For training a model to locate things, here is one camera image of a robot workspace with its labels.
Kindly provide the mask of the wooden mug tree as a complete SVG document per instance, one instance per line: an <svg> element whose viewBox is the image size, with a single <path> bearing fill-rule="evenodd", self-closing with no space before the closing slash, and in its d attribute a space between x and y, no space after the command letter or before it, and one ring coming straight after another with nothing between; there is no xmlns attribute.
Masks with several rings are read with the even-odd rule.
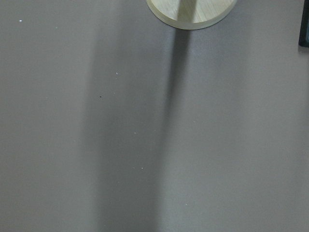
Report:
<svg viewBox="0 0 309 232"><path fill-rule="evenodd" d="M177 29L197 30L220 22L237 0L147 0L146 3L163 23Z"/></svg>

